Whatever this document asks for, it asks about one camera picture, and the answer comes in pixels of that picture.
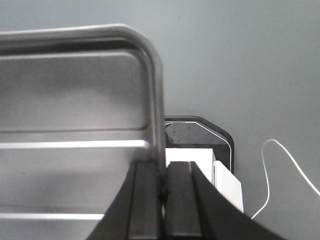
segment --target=black plastic frame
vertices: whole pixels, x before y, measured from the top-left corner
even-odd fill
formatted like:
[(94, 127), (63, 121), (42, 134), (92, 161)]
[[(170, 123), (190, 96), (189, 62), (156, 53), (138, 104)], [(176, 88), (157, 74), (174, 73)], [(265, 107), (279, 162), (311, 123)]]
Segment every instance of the black plastic frame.
[(212, 122), (210, 122), (200, 116), (168, 115), (168, 116), (164, 117), (164, 120), (168, 121), (168, 122), (170, 122), (170, 121), (198, 122), (198, 123), (205, 125), (209, 129), (212, 129), (215, 132), (224, 136), (231, 147), (231, 172), (234, 173), (234, 171), (235, 171), (235, 144), (234, 144), (233, 138), (231, 137), (231, 135), (227, 131), (225, 131), (221, 127), (218, 127), (217, 125), (213, 124)]

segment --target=gray metal tray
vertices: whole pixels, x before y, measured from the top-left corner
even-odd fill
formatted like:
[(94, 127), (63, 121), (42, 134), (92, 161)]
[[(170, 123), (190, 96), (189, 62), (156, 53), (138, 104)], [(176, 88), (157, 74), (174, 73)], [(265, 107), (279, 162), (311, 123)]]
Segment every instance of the gray metal tray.
[(162, 64), (122, 24), (0, 33), (0, 239), (85, 239), (164, 159)]

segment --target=gray wall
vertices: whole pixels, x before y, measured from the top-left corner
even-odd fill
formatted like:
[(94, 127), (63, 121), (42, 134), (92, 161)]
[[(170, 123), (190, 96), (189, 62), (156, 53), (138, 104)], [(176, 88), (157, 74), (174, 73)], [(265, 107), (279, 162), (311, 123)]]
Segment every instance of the gray wall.
[[(164, 65), (167, 115), (198, 115), (235, 142), (245, 213), (267, 195), (262, 143), (275, 138), (320, 188), (319, 1), (0, 0), (0, 31), (125, 23)], [(274, 143), (271, 197), (256, 221), (292, 240), (320, 238), (320, 201)]]

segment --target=metal tray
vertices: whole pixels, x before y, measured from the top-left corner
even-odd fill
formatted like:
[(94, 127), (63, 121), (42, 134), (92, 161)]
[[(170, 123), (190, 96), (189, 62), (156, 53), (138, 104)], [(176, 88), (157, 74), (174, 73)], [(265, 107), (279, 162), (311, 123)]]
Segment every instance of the metal tray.
[(165, 168), (162, 64), (132, 28), (0, 33), (0, 239), (85, 239), (134, 159)]

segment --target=white cable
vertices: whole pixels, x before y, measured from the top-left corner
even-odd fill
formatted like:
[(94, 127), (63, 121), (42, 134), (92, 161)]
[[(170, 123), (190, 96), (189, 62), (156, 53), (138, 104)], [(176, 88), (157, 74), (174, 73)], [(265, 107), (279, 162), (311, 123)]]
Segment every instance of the white cable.
[(293, 162), (294, 166), (299, 171), (301, 176), (304, 178), (304, 180), (309, 184), (309, 186), (312, 188), (312, 190), (320, 197), (320, 191), (312, 184), (312, 182), (309, 180), (309, 178), (301, 170), (301, 168), (299, 167), (298, 163), (296, 162), (294, 157), (291, 155), (291, 153), (280, 142), (278, 142), (277, 140), (269, 139), (269, 140), (267, 140), (267, 141), (265, 141), (263, 143), (262, 148), (261, 148), (261, 157), (262, 157), (262, 163), (263, 163), (263, 168), (264, 168), (265, 181), (266, 181), (266, 187), (267, 187), (267, 191), (268, 191), (267, 193), (268, 194), (267, 194), (267, 197), (266, 197), (266, 200), (265, 200), (265, 203), (263, 204), (263, 206), (251, 217), (251, 219), (254, 219), (266, 207), (266, 205), (269, 202), (269, 198), (270, 198), (269, 178), (268, 178), (268, 174), (267, 174), (267, 170), (266, 170), (266, 164), (265, 164), (265, 158), (264, 158), (264, 147), (269, 142), (275, 142), (276, 144), (278, 144), (284, 150), (284, 152), (289, 156), (289, 158), (291, 159), (291, 161)]

